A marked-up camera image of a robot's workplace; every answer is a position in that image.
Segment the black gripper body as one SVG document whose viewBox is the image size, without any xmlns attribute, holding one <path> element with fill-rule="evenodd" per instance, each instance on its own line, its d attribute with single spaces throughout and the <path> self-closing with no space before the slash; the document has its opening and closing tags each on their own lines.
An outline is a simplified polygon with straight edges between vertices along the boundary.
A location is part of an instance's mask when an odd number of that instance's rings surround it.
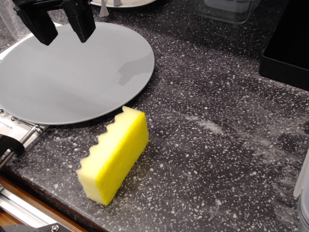
<svg viewBox="0 0 309 232">
<path fill-rule="evenodd" d="M 16 7 L 22 10 L 56 10 L 81 11 L 90 5 L 90 0 L 14 0 Z"/>
</svg>

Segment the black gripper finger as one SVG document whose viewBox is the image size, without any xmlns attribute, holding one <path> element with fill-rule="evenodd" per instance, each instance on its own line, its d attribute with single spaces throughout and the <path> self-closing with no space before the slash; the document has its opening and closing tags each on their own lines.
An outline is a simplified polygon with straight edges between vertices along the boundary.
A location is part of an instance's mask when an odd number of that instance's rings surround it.
<svg viewBox="0 0 309 232">
<path fill-rule="evenodd" d="M 49 45 L 58 35 L 46 10 L 34 7 L 34 5 L 16 5 L 14 10 L 25 26 L 42 44 Z"/>
<path fill-rule="evenodd" d="M 63 10 L 82 43 L 90 38 L 96 28 L 90 2 L 90 0 L 63 1 Z"/>
</svg>

